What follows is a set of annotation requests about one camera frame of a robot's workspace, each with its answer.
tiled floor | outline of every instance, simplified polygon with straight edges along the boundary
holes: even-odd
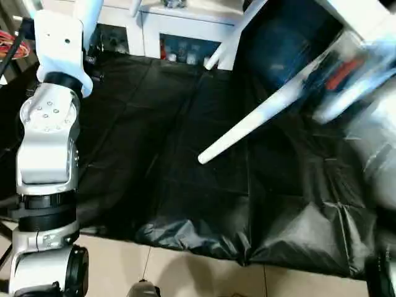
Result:
[[[366,284],[337,277],[252,265],[240,267],[183,252],[81,236],[90,253],[88,297],[126,297],[142,277],[162,297],[367,297]],[[0,237],[0,252],[9,243]],[[9,278],[9,263],[0,278]]]

red object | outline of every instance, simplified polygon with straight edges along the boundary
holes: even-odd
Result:
[[[337,72],[334,76],[332,76],[326,83],[327,90],[335,90],[340,82],[344,80],[352,71],[354,71],[357,67],[362,65],[362,59],[354,59],[349,62],[346,62],[338,68]]]

black tarp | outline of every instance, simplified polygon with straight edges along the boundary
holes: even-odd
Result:
[[[376,216],[338,129],[292,107],[200,165],[198,154],[265,98],[248,70],[109,53],[97,70],[105,78],[82,101],[77,144],[86,232],[364,278]],[[15,194],[16,119],[34,73],[0,89],[2,199]]]

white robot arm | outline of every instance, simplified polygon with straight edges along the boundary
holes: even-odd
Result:
[[[73,245],[80,100],[92,92],[83,67],[103,0],[78,0],[74,15],[29,10],[41,85],[20,109],[19,219],[12,235],[11,296],[85,296],[88,252]]]

red wire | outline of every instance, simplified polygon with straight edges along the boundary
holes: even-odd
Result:
[[[11,34],[0,30],[0,56],[5,56],[13,44],[15,37]],[[24,58],[30,53],[30,47],[26,42],[21,42],[14,59]]]

